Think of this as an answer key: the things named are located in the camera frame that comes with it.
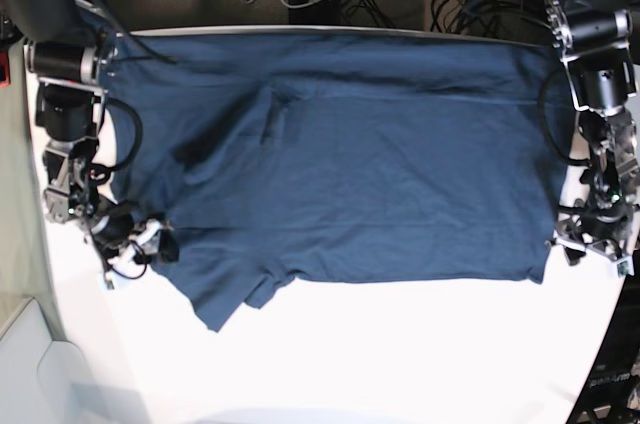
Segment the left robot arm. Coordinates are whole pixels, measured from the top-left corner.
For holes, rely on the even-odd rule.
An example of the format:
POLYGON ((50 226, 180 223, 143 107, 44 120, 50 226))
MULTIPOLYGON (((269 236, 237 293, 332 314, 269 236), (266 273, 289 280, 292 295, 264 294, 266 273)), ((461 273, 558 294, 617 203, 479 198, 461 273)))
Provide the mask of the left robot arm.
POLYGON ((545 79, 537 98, 543 136, 553 153, 582 171, 588 191, 558 209, 552 244, 576 265, 589 255, 606 259, 620 277, 633 274, 634 219, 639 213, 637 128, 627 102, 638 90, 630 50, 634 0, 545 0, 560 66, 545 79), (560 150, 546 122, 546 93, 565 76, 577 130, 588 155, 560 150))

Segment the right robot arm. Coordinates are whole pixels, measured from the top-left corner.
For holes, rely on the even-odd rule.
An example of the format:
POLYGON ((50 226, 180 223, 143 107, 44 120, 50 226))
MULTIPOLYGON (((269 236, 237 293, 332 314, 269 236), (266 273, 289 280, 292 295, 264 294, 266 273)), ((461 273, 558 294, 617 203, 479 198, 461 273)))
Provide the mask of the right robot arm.
POLYGON ((46 216, 73 223, 99 256, 104 279, 133 264, 174 263, 179 247, 162 217, 137 220, 131 202, 115 203, 100 193, 140 151, 143 124, 125 102, 108 94, 104 77, 115 53, 115 36, 130 33, 106 0, 1 0, 1 9, 27 40, 27 70, 39 82, 34 120, 49 141, 43 152, 46 216), (130 117, 133 144, 111 166, 95 162, 108 108, 130 117))

